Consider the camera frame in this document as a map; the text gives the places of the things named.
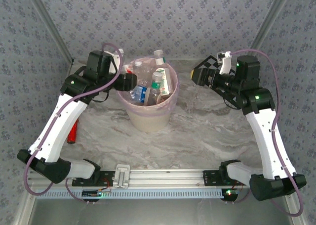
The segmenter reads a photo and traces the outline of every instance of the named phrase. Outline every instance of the red object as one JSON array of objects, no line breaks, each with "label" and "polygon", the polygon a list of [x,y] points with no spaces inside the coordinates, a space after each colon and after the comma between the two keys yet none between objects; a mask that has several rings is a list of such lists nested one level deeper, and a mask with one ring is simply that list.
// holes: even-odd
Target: red object
[{"label": "red object", "polygon": [[78,120],[75,122],[73,128],[70,130],[70,132],[68,134],[67,143],[75,143],[76,142],[77,124],[78,124]]}]

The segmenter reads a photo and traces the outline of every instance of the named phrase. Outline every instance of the gray floor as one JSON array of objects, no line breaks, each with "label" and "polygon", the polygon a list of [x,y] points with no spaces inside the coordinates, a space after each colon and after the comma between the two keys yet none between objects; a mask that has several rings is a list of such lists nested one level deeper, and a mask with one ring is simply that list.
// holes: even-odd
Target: gray floor
[{"label": "gray floor", "polygon": [[37,200],[29,225],[291,225],[269,201],[252,196],[240,204],[219,199]]}]

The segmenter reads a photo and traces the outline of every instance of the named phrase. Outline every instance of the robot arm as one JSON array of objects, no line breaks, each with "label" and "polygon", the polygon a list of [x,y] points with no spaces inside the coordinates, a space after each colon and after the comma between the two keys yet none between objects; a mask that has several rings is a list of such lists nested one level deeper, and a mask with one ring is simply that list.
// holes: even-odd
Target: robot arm
[{"label": "robot arm", "polygon": [[[222,69],[196,68],[191,79],[200,86],[207,85],[225,100],[241,109],[255,134],[262,161],[262,169],[254,169],[238,160],[223,162],[219,168],[223,180],[234,179],[250,186],[254,197],[261,201],[293,193],[291,184],[277,156],[271,137],[272,122],[276,116],[271,93],[259,87],[260,63],[254,56],[237,58],[236,72],[230,74],[230,52],[219,53]],[[286,154],[278,127],[275,128],[278,149],[285,165],[299,188],[306,185],[304,175],[296,173]]]},{"label": "robot arm", "polygon": [[[61,88],[61,94],[57,105],[48,120],[42,133],[31,145],[29,150],[22,149],[17,157],[27,163],[31,155],[37,151],[40,140],[44,137],[52,120],[59,109],[71,98],[79,94],[97,89],[108,83],[113,77],[113,65],[118,66],[119,60],[114,59],[111,53],[93,51],[89,54],[87,66],[83,75],[72,74],[68,76]],[[136,86],[136,76],[134,74],[121,74],[117,80],[105,89],[105,91],[115,88],[116,90],[131,90]],[[60,151],[68,133],[76,122],[79,115],[86,109],[90,101],[98,93],[72,101],[62,111],[53,125],[50,134],[45,139],[40,151],[36,154],[30,167],[48,178],[53,183],[60,183],[66,178],[83,178],[94,180],[94,173],[100,170],[99,166],[88,160],[63,160]]]}]

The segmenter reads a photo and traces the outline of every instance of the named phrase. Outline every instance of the wallpaper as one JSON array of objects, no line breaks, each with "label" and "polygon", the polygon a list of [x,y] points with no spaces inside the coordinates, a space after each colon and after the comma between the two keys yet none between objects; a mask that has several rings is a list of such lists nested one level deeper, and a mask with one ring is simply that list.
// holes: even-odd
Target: wallpaper
[{"label": "wallpaper", "polygon": [[43,0],[74,58],[102,42],[129,56],[202,58],[249,47],[274,0]]},{"label": "wallpaper", "polygon": [[[287,153],[298,173],[310,224],[316,224],[316,0],[287,0],[261,50],[275,62],[281,88],[279,127]],[[262,84],[274,92],[270,65]]]},{"label": "wallpaper", "polygon": [[16,159],[42,131],[69,64],[30,0],[1,0],[0,225],[9,225],[24,192]]}]

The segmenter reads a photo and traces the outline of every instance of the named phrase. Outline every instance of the gray marble table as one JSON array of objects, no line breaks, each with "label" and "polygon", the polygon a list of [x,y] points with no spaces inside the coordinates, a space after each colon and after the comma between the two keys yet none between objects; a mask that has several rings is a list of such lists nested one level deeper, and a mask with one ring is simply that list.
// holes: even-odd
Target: gray marble table
[{"label": "gray marble table", "polygon": [[[61,157],[87,158],[103,169],[129,164],[133,169],[212,169],[230,159],[261,167],[259,150],[241,110],[228,108],[207,87],[190,80],[196,61],[171,61],[180,92],[170,122],[162,131],[135,129],[114,90],[103,103],[92,102],[79,117],[77,142]],[[76,63],[74,69],[82,64]]]}]

